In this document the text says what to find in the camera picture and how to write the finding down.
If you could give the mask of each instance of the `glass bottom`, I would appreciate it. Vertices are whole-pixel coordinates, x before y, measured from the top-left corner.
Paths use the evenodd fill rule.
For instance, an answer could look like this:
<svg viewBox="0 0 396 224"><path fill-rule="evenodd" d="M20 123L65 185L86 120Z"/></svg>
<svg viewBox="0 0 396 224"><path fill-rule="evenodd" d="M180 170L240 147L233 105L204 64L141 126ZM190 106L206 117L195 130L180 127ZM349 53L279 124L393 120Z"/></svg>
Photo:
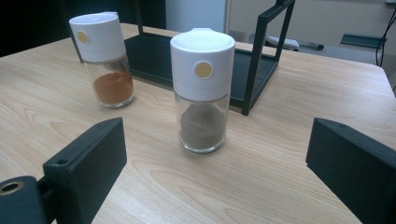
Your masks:
<svg viewBox="0 0 396 224"><path fill-rule="evenodd" d="M132 102L132 100L134 99L134 94L131 95L131 97L129 97L127 100L121 102L121 103L117 103L117 104L105 104L102 101L99 101L99 105L102 105L106 108L120 108L123 107L125 105L128 105L129 103Z"/></svg>
<svg viewBox="0 0 396 224"><path fill-rule="evenodd" d="M212 151L218 149L218 148L224 143L225 137L223 137L223 138L221 139L221 141L218 142L217 144L215 144L213 147L208 147L208 148L195 148L195 147L190 147L188 144L186 144L186 143L183 141L182 138L179 137L179 139L180 139L180 142L181 142L181 144L183 145L184 148L188 149L189 151L195 152L195 153L202 153L202 154L204 154L204 153L209 153L209 152L212 152Z"/></svg>

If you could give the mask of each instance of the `black device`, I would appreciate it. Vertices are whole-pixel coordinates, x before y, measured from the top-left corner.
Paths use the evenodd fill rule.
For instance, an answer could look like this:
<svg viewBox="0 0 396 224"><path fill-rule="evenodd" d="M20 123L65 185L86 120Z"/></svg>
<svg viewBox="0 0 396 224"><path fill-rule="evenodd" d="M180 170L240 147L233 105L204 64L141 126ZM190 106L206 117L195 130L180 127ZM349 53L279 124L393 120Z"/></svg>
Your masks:
<svg viewBox="0 0 396 224"><path fill-rule="evenodd" d="M345 124L315 119L307 166L363 223L396 223L396 151Z"/></svg>
<svg viewBox="0 0 396 224"><path fill-rule="evenodd" d="M0 183L0 223L91 223L126 164L122 118L93 125L43 164Z"/></svg>

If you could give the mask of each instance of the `bolt hole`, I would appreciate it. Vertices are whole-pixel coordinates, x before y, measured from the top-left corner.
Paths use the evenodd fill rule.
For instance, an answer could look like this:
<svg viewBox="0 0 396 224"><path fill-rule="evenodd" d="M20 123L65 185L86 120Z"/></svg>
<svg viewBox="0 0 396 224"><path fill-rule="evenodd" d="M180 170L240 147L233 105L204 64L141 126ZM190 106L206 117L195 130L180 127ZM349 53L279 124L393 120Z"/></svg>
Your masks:
<svg viewBox="0 0 396 224"><path fill-rule="evenodd" d="M63 159L63 160L58 160L58 164L59 165L63 165L63 164L65 164L65 163L67 163L68 162L68 160L65 160L65 159Z"/></svg>
<svg viewBox="0 0 396 224"><path fill-rule="evenodd" d="M0 196L4 196L4 195L10 194L10 193L13 193L13 192L21 189L22 186L23 186L22 181L8 183L0 188Z"/></svg>

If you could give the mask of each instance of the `ground spice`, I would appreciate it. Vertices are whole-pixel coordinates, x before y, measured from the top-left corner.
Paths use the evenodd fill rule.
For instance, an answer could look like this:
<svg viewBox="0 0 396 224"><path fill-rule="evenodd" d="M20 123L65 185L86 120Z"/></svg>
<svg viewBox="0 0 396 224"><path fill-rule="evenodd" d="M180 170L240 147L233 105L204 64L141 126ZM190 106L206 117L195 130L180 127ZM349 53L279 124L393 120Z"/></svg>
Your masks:
<svg viewBox="0 0 396 224"><path fill-rule="evenodd" d="M132 77L125 72L101 76L93 82L93 88L99 100L107 105L120 104L134 93Z"/></svg>
<svg viewBox="0 0 396 224"><path fill-rule="evenodd" d="M190 105L181 115L180 126L179 135L186 145L207 149L222 141L226 118L213 105Z"/></svg>

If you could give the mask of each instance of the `light wood tabletop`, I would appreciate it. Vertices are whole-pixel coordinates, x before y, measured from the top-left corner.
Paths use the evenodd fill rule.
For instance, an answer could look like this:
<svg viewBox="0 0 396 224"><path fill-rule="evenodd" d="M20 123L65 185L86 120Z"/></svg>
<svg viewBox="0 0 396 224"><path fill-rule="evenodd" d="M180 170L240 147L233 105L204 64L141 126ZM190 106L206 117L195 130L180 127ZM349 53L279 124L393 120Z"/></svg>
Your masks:
<svg viewBox="0 0 396 224"><path fill-rule="evenodd" d="M128 161L94 223L360 223L306 166L313 119L396 149L396 99L370 64L284 50L249 116L230 111L210 154L179 143L172 91L139 80L134 89L123 108L99 106L70 38L0 58L0 182L41 178L93 124L123 117Z"/></svg>

